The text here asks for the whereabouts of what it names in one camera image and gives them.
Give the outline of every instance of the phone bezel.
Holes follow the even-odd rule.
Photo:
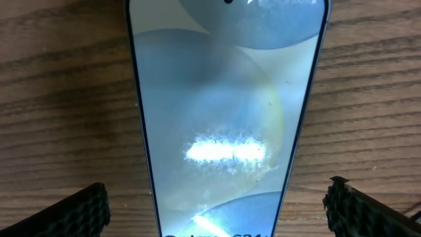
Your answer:
[[[307,105],[308,105],[308,102],[309,102],[310,92],[311,92],[311,88],[312,88],[312,85],[313,85],[313,82],[314,82],[314,75],[316,73],[317,64],[318,64],[318,61],[319,61],[319,58],[320,58],[320,54],[322,52],[322,46],[323,46],[324,38],[325,38],[325,35],[326,35],[326,30],[328,28],[328,21],[330,19],[330,13],[332,11],[332,0],[324,0],[324,2],[325,2],[326,7],[324,9],[323,21],[322,21],[322,25],[320,26],[320,33],[319,33],[319,38],[318,38],[318,41],[317,41],[316,50],[314,52],[312,67],[311,67],[310,76],[309,76],[309,82],[307,84],[307,88],[306,88],[306,92],[305,92],[305,96],[304,96],[304,100],[303,100],[303,106],[301,107],[297,131],[296,131],[295,137],[294,137],[291,156],[290,156],[289,161],[288,161],[287,172],[285,174],[286,178],[284,179],[284,185],[283,185],[283,188],[282,188],[282,191],[281,191],[281,196],[280,196],[278,208],[276,210],[276,218],[274,220],[274,225],[272,227],[271,237],[273,237],[274,234],[275,234],[276,226],[278,224],[278,219],[279,219],[280,214],[281,214],[282,205],[284,204],[285,193],[286,193],[286,190],[288,188],[289,178],[291,176],[291,171],[292,171],[292,167],[293,167],[294,160],[295,160],[295,154],[297,152],[297,144],[298,144],[299,136],[301,134],[301,130],[302,130],[302,127],[303,127],[305,111],[307,109]],[[124,14],[125,14],[128,37],[129,37],[130,56],[132,58],[132,68],[133,68],[133,72],[134,72],[134,80],[135,80],[135,83],[136,83],[137,108],[138,108],[139,114],[140,114],[143,144],[144,144],[145,156],[146,156],[146,160],[147,160],[147,168],[148,168],[149,180],[150,180],[151,191],[152,191],[153,205],[154,205],[154,209],[155,209],[155,218],[156,218],[156,222],[157,222],[157,226],[158,226],[159,236],[162,237],[161,223],[159,221],[158,203],[157,203],[157,199],[155,197],[155,184],[154,184],[154,181],[153,181],[151,158],[150,158],[149,146],[148,146],[148,142],[147,142],[145,117],[144,117],[144,112],[143,112],[143,104],[142,104],[142,100],[141,100],[139,73],[137,71],[136,54],[134,52],[134,39],[133,39],[133,32],[132,32],[132,22],[131,22],[131,18],[130,18],[130,0],[124,0]]]

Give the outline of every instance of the phone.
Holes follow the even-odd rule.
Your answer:
[[[328,0],[127,0],[161,236],[273,236]]]

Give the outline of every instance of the brown wooden surface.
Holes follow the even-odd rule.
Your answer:
[[[277,236],[333,236],[341,175],[421,201],[421,1],[334,0]],[[0,228],[93,182],[103,236],[156,236],[121,0],[0,0]]]

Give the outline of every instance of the phone model name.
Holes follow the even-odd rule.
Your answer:
[[[190,236],[181,236],[181,237],[220,237],[220,236],[195,236],[194,234],[190,235]],[[233,235],[232,237],[253,237],[251,234],[236,234]],[[262,236],[261,234],[257,234],[254,237],[267,237],[267,236]]]

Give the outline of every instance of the phone screen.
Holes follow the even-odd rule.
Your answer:
[[[327,8],[127,2],[161,236],[273,235]]]

